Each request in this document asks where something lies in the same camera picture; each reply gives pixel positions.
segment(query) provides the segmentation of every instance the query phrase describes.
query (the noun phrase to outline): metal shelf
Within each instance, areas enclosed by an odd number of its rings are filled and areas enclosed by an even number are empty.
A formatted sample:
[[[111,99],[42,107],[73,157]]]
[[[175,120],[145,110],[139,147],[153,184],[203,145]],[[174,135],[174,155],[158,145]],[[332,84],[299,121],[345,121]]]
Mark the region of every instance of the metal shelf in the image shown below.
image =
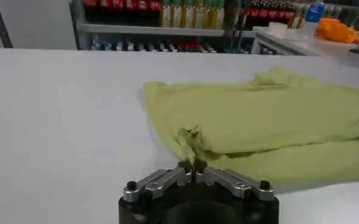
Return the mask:
[[[118,26],[118,25],[89,24],[89,23],[80,23],[77,26],[77,29],[87,33],[137,33],[137,34],[205,36],[205,37],[221,37],[224,34],[223,30]],[[244,31],[243,37],[255,37],[255,32]]]

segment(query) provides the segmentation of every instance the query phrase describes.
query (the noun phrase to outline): orange cloth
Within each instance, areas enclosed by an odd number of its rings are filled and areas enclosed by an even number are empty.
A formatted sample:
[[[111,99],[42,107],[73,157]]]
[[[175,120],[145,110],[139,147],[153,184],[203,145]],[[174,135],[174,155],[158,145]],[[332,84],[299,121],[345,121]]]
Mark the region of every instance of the orange cloth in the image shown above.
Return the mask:
[[[342,43],[359,43],[359,36],[353,28],[347,27],[338,19],[333,18],[320,19],[316,35]]]

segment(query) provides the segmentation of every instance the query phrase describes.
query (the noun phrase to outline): glass bottle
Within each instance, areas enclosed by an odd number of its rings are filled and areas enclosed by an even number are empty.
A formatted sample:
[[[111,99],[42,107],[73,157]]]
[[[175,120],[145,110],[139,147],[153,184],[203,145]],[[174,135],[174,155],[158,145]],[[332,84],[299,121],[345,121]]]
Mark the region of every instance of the glass bottle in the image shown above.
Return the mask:
[[[171,27],[170,0],[163,0],[163,7],[160,11],[160,26],[161,27]]]
[[[180,20],[182,19],[182,6],[180,0],[174,0],[174,4],[171,7],[171,27],[180,28]]]
[[[224,28],[224,0],[218,0],[216,12],[216,29]]]

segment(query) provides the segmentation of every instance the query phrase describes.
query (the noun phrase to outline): yellow towel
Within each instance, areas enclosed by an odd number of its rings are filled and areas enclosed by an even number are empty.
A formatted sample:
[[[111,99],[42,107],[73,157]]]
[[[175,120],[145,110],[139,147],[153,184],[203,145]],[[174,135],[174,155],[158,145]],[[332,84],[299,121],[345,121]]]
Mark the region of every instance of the yellow towel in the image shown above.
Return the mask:
[[[149,82],[144,97],[160,139],[182,159],[281,183],[359,179],[358,89],[276,66],[246,83]]]

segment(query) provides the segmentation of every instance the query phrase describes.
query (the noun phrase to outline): table surface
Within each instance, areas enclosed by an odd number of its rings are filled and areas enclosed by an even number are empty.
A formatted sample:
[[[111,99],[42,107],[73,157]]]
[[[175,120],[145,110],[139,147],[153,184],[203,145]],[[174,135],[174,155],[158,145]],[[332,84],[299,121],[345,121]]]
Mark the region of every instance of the table surface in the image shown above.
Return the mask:
[[[359,88],[321,57],[0,49],[0,224],[117,223],[129,180],[177,159],[143,83],[240,82],[273,65]],[[280,223],[359,223],[359,183],[280,194]]]

